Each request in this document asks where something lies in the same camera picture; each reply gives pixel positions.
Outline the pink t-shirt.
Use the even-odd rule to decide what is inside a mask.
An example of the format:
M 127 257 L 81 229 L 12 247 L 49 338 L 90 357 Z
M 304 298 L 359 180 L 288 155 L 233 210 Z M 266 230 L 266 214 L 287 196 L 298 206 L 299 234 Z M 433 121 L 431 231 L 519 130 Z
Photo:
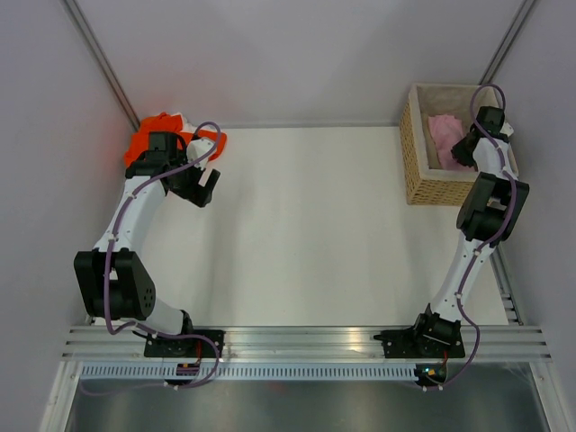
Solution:
M 452 154 L 454 145 L 464 138 L 462 121 L 453 115 L 442 114 L 429 117 L 427 124 L 440 166 L 449 171 L 473 171 L 472 167 L 460 164 Z

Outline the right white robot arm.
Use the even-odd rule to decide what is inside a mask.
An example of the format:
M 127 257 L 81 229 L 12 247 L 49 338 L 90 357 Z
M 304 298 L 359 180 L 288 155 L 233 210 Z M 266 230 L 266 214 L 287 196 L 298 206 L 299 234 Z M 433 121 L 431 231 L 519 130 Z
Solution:
M 478 175 L 457 216 L 460 236 L 446 278 L 410 334 L 420 356 L 435 358 L 453 350 L 458 357 L 464 355 L 459 345 L 465 301 L 482 266 L 510 236 L 526 202 L 529 185 L 514 173 L 504 124 L 502 109 L 483 106 L 469 133 L 452 149 L 456 160 L 474 165 Z

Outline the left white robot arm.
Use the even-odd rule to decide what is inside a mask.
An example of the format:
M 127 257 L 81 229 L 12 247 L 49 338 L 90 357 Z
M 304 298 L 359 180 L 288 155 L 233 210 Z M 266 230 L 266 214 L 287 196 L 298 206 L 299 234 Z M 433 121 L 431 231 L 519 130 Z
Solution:
M 176 356 L 196 346 L 189 314 L 159 297 L 140 254 L 155 214 L 173 194 L 198 208 L 212 200 L 220 178 L 206 165 L 223 142 L 214 122 L 202 123 L 186 139 L 180 132 L 152 131 L 143 150 L 128 164 L 122 196 L 96 244 L 79 251 L 74 270 L 87 315 L 104 321 L 110 334 L 139 329 L 164 338 Z

